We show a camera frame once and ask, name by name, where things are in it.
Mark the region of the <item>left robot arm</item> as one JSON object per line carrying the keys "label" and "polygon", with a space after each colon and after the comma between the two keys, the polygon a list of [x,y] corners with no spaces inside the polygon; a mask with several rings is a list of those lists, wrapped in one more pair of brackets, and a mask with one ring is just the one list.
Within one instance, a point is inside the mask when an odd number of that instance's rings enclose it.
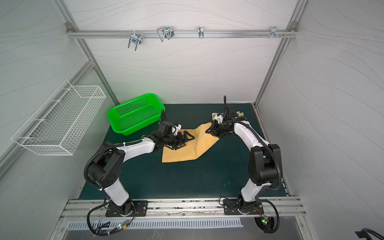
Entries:
{"label": "left robot arm", "polygon": [[195,137],[181,131],[181,125],[162,121],[157,129],[141,139],[122,143],[105,144],[87,162],[84,169],[85,180],[101,191],[117,212],[127,216],[133,208],[132,197],[120,181],[123,164],[144,154],[156,152],[163,147],[178,150]]}

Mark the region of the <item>yellow skirt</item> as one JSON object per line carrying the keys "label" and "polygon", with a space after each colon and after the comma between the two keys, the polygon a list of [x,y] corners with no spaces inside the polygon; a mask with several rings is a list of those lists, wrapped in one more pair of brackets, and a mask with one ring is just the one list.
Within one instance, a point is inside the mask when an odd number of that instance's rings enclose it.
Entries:
{"label": "yellow skirt", "polygon": [[178,149],[171,150],[169,148],[163,148],[162,163],[176,163],[196,160],[207,152],[218,140],[218,137],[214,137],[211,134],[206,133],[211,127],[211,123],[200,125],[193,130],[187,130],[189,134],[195,137],[186,143],[186,146]]}

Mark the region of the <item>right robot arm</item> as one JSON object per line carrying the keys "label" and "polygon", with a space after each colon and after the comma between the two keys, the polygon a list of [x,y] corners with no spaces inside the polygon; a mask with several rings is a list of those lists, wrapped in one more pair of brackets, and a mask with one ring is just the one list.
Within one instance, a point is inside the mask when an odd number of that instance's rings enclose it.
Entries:
{"label": "right robot arm", "polygon": [[249,214],[255,208],[264,190],[277,191],[282,187],[280,147],[263,139],[243,113],[225,105],[223,113],[212,114],[212,126],[206,133],[219,138],[233,133],[240,137],[250,151],[249,180],[236,201],[241,214]]}

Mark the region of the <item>lemon print skirt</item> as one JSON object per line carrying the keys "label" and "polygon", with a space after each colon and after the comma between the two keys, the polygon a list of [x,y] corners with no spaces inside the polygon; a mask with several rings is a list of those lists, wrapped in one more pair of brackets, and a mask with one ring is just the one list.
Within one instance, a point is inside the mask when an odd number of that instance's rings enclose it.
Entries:
{"label": "lemon print skirt", "polygon": [[217,120],[218,122],[222,122],[222,121],[227,121],[227,120],[230,120],[232,118],[236,118],[236,117],[243,117],[244,116],[244,113],[241,113],[240,111],[237,111],[236,113],[232,113],[232,114],[224,114],[224,113],[212,113],[212,120]]}

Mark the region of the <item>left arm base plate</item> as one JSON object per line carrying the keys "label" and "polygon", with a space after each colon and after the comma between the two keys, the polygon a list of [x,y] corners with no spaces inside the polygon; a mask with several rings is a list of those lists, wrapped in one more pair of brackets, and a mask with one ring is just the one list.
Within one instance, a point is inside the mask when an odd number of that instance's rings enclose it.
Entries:
{"label": "left arm base plate", "polygon": [[105,216],[109,218],[116,217],[145,217],[147,214],[148,201],[130,201],[122,206],[117,206],[110,202]]}

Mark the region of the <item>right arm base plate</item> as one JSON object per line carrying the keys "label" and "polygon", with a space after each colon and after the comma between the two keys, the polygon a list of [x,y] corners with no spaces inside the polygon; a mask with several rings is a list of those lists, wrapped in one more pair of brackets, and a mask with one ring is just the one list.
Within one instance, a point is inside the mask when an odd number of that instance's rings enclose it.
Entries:
{"label": "right arm base plate", "polygon": [[264,215],[263,205],[260,202],[256,202],[256,204],[245,203],[240,208],[240,204],[236,199],[220,198],[219,204],[223,207],[226,216]]}

